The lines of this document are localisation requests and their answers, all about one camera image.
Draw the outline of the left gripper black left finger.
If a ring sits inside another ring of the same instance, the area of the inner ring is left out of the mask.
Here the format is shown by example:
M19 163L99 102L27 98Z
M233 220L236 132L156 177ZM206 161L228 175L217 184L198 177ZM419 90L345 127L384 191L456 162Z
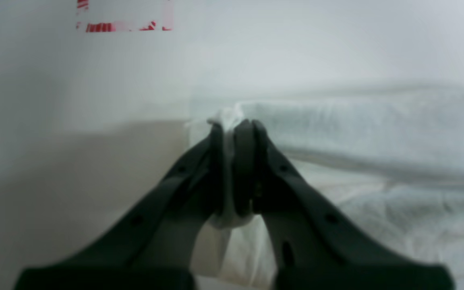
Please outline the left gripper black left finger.
M197 290L196 238L223 209L223 134L212 125L108 232L60 263L24 270L15 289Z

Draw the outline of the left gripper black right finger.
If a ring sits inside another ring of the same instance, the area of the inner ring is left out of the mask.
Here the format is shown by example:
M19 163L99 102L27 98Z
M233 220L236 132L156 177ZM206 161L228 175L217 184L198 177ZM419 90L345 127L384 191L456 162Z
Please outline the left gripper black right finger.
M263 218L278 267L273 290L453 290L447 268L370 238L313 189L257 120L233 130L234 209Z

